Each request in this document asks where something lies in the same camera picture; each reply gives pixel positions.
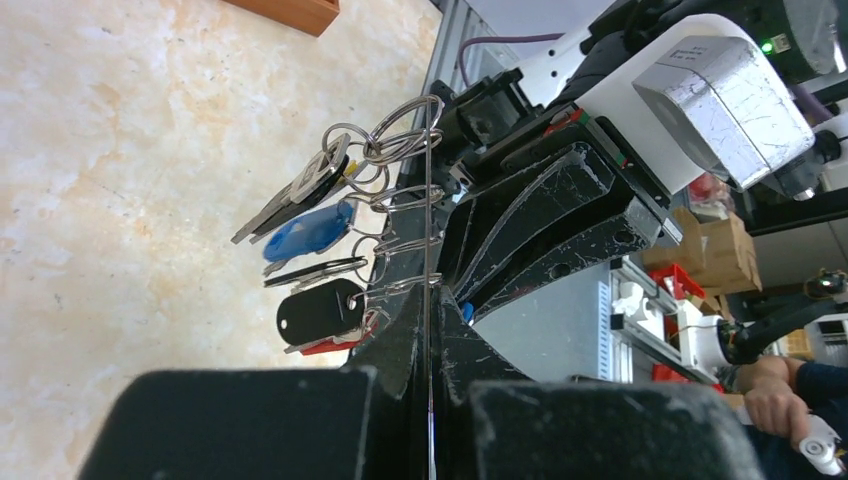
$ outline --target blue key fob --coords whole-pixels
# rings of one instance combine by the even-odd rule
[[[353,214],[354,208],[349,202],[304,213],[277,230],[262,256],[274,263],[326,250],[347,234]]]

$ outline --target person's arm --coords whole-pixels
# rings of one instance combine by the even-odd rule
[[[766,356],[740,368],[736,380],[754,426],[789,438],[796,447],[810,433],[809,409],[796,393],[802,365],[793,358]]]

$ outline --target key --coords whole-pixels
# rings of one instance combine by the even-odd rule
[[[303,202],[333,174],[344,171],[346,165],[342,165],[342,162],[347,156],[349,145],[350,135],[345,133],[328,145],[327,151],[330,152],[328,155],[321,151],[312,157],[303,171],[292,181],[289,199],[294,203]]]
[[[365,327],[357,328],[343,335],[324,338],[304,345],[290,345],[285,353],[300,352],[301,355],[316,355],[319,353],[337,352],[350,350],[359,345],[366,337],[374,333],[377,328],[377,315],[372,311],[366,314]]]
[[[344,157],[342,159],[342,166],[335,173],[328,177],[327,181],[318,185],[316,189],[306,197],[300,203],[288,203],[284,207],[280,208],[276,213],[274,213],[265,223],[260,225],[253,231],[254,237],[250,239],[250,243],[256,243],[261,240],[265,235],[273,232],[277,228],[279,228],[282,224],[292,220],[298,215],[304,214],[309,210],[312,210],[319,203],[324,201],[325,198],[329,196],[329,194],[333,191],[336,183],[342,177],[342,172],[347,167],[347,162],[349,158]]]
[[[319,263],[318,265],[302,268],[291,273],[280,275],[279,277],[265,280],[265,288],[279,287],[294,282],[300,282],[300,284],[292,290],[293,293],[297,293],[302,291],[308,285],[312,285],[322,279],[340,275],[342,273],[352,272],[366,265],[368,265],[368,260],[365,260],[365,257],[350,257],[340,260],[330,260],[328,262]]]
[[[339,278],[283,300],[277,332],[289,345],[305,345],[360,328],[364,313],[362,288]]]
[[[347,158],[343,158],[342,162],[347,162],[347,164],[346,164],[346,166],[340,165],[339,169],[340,169],[340,171],[343,171],[344,175],[346,175],[348,178],[359,177],[359,175],[368,166],[367,162],[360,162],[360,163],[357,164],[356,162],[349,161],[349,159],[347,159]],[[332,176],[337,178],[336,184],[330,189],[329,193],[324,195],[323,199],[334,196],[335,194],[339,193],[347,185],[347,183],[345,182],[345,179],[342,178],[341,174],[336,176],[336,174],[334,173]],[[236,232],[235,235],[233,235],[233,238],[231,238],[230,241],[233,242],[234,244],[238,244],[242,240],[247,238],[249,235],[251,235],[251,234],[256,235],[257,230],[260,227],[262,227],[263,225],[265,225],[268,222],[268,220],[270,220],[280,210],[282,210],[284,208],[291,208],[291,205],[293,203],[295,203],[295,202],[291,201],[291,189],[292,189],[292,184],[290,183],[290,184],[286,185],[282,190],[277,192],[277,194],[274,195],[274,197],[264,207],[262,207],[262,210],[256,216],[254,216],[252,219],[250,219],[249,222],[244,224],[244,226],[242,226],[239,229],[239,231]],[[323,201],[323,199],[319,200],[316,203],[316,205],[321,203]],[[285,221],[286,220],[283,220],[283,221],[280,221],[279,223],[277,223],[276,225],[272,225],[270,230],[268,230],[268,232],[261,234],[261,236],[259,238],[251,239],[251,243],[258,242],[262,238],[262,236],[267,235],[268,233],[273,231],[274,228],[279,227]]]
[[[348,232],[356,213],[350,202],[304,213],[283,225],[265,246],[262,256],[275,268],[265,276],[282,268],[289,260],[309,253],[323,253],[338,243]]]

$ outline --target white robot part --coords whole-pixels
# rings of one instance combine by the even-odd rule
[[[745,407],[736,410],[736,417],[743,425],[754,424]],[[818,415],[810,415],[809,419],[810,435],[801,440],[798,450],[819,473],[834,477],[842,475],[846,472],[845,465],[836,456],[836,446],[842,439]]]
[[[690,160],[742,190],[813,145],[783,82],[745,38],[683,38],[633,87]]]
[[[664,340],[663,314],[648,305],[645,289],[636,282],[622,282],[618,294],[619,298],[612,302],[613,312],[623,314],[626,320],[638,323],[653,336]]]
[[[680,332],[680,357],[683,365],[713,375],[718,367],[730,365],[721,351],[718,339],[718,324],[723,319],[718,315],[704,315],[692,302],[679,300],[677,328]]]
[[[594,88],[576,100],[577,105],[585,109],[589,115],[608,118],[619,132],[627,138],[628,142],[670,193],[676,193],[685,188],[703,174],[704,169],[687,155],[684,148],[681,147],[681,141],[684,141],[685,144],[685,139],[675,138],[674,134],[669,131],[651,107],[640,97],[633,87],[633,82],[656,64],[658,60],[673,52],[682,40],[687,37],[703,36],[736,37],[756,46],[742,28],[724,17],[709,14],[690,16],[678,22],[659,38],[648,44],[623,66],[613,71]],[[754,89],[768,87],[768,89],[774,91],[771,88],[774,80],[772,76],[777,78],[777,74],[769,67],[764,71],[762,77],[746,78],[745,81],[740,82],[740,86]],[[532,83],[532,80],[528,78],[527,82]],[[785,96],[786,102],[791,105],[791,98],[784,87],[780,87],[776,91],[781,97]],[[723,112],[720,108],[717,113],[726,114],[727,112]],[[797,120],[796,116],[800,116],[797,110],[790,118],[793,123]],[[806,140],[802,143],[812,145],[813,137],[809,127],[803,133]],[[745,129],[737,129],[734,134],[739,138],[745,134]],[[809,145],[796,145],[784,149],[785,161],[792,158],[791,154],[794,150],[803,151],[804,148],[809,148]],[[734,160],[734,158],[721,158],[725,165],[732,164]],[[781,161],[784,160],[770,161],[769,166],[774,168],[773,165],[779,164]]]
[[[586,58],[580,51],[580,42],[591,36],[586,27],[564,34],[544,51],[515,66],[524,76],[518,86],[531,104],[547,107],[577,71]]]

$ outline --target marble floor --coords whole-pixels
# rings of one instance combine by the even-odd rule
[[[0,477],[72,477],[143,372],[343,362],[283,353],[286,291],[229,239],[327,126],[420,92],[440,16],[341,0],[316,39],[218,0],[0,4]]]

